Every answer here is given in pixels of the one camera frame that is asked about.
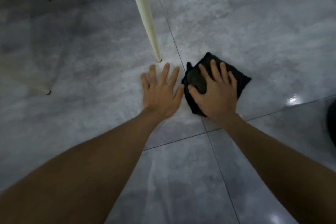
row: black round object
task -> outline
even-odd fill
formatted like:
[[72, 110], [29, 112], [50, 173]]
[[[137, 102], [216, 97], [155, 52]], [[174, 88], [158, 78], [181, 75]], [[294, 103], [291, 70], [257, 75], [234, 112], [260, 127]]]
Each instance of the black round object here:
[[336, 100], [328, 108], [327, 128], [330, 138], [336, 146]]

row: bare skin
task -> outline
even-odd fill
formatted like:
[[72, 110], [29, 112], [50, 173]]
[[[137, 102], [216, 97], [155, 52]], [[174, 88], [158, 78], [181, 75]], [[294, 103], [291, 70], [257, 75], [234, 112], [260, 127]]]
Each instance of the bare skin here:
[[[214, 61], [207, 92], [189, 91], [201, 110], [227, 131], [278, 200], [300, 223], [336, 223], [336, 173], [280, 143], [236, 113], [237, 81]], [[107, 133], [79, 144], [31, 172], [0, 195], [1, 223], [104, 223], [127, 183], [154, 128], [180, 106], [183, 86], [167, 82], [166, 64], [157, 82], [141, 75], [143, 111]]]

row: forearm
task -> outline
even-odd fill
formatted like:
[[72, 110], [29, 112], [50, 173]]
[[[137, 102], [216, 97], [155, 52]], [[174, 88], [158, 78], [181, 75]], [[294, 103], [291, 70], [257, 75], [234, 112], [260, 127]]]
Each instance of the forearm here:
[[0, 196], [2, 223], [103, 223], [160, 119], [151, 112], [48, 161]]
[[219, 123], [294, 218], [300, 223], [336, 223], [336, 173], [238, 115]]

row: microfiber cloth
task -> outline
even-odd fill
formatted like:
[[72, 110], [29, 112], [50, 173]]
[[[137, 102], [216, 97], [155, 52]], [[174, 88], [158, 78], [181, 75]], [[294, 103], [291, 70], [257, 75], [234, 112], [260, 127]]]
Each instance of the microfiber cloth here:
[[[194, 67], [191, 65], [190, 62], [187, 63], [187, 71], [185, 72], [185, 76], [182, 79], [182, 83], [184, 84], [184, 95], [188, 102], [188, 105], [191, 108], [192, 113], [198, 114], [204, 117], [206, 117], [206, 115], [200, 110], [198, 105], [195, 103], [193, 97], [190, 95], [189, 90], [188, 90], [188, 85], [191, 84], [195, 86], [195, 88], [198, 90], [200, 94], [205, 94], [207, 92], [207, 82], [204, 79], [204, 77], [201, 75], [198, 65], [202, 64], [207, 70], [209, 76], [213, 79], [211, 68], [210, 68], [210, 61], [212, 59], [216, 61], [217, 68], [221, 72], [219, 64], [224, 61], [222, 61], [215, 55], [212, 55], [210, 52], [207, 52], [206, 55]], [[225, 62], [225, 65], [226, 65], [226, 70], [228, 72], [231, 71], [231, 73], [234, 75], [234, 77], [237, 80], [237, 98], [239, 98], [243, 89], [250, 82], [251, 78], [241, 73], [234, 66], [226, 62]]]

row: finger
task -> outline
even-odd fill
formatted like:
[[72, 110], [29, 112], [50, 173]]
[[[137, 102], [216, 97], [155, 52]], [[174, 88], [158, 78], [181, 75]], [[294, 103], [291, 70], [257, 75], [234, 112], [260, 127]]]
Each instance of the finger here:
[[142, 89], [144, 92], [146, 92], [149, 89], [149, 84], [146, 78], [146, 74], [142, 73], [141, 74], [141, 83], [142, 83]]
[[150, 83], [150, 86], [156, 86], [155, 65], [150, 65], [150, 68], [149, 68], [149, 83]]
[[202, 64], [198, 65], [199, 70], [201, 71], [201, 75], [204, 77], [204, 79], [208, 82], [208, 81], [212, 81], [211, 77], [209, 76], [207, 70], [205, 69], [205, 67]]
[[178, 106], [180, 106], [180, 104], [181, 104], [181, 101], [182, 101], [182, 98], [183, 98], [183, 93], [184, 93], [184, 85], [181, 84], [178, 87], [178, 89], [175, 93], [175, 96], [174, 96], [174, 101]]
[[160, 77], [159, 77], [159, 84], [160, 85], [164, 85], [167, 83], [167, 76], [168, 76], [168, 73], [169, 73], [169, 69], [170, 69], [170, 64], [169, 63], [166, 63], [165, 66], [163, 67], [163, 70], [160, 74]]
[[220, 73], [222, 74], [223, 82], [229, 83], [229, 77], [228, 77], [228, 73], [226, 71], [225, 63], [221, 62], [219, 66], [220, 66]]
[[211, 72], [212, 72], [213, 79], [216, 82], [222, 82], [223, 80], [222, 80], [221, 74], [218, 71], [218, 68], [217, 68], [215, 60], [212, 59], [210, 61], [210, 67], [211, 67]]
[[202, 95], [198, 90], [191, 84], [188, 85], [188, 90], [192, 98], [195, 100], [196, 104], [199, 104], [202, 100]]
[[234, 77], [234, 75], [232, 74], [231, 71], [229, 72], [229, 77], [230, 77], [230, 80], [231, 80], [230, 85], [231, 85], [235, 90], [237, 90], [237, 80], [236, 80], [236, 78]]
[[175, 83], [177, 81], [177, 77], [179, 76], [180, 72], [180, 67], [175, 67], [173, 73], [171, 74], [169, 81], [168, 81], [168, 86], [173, 90]]

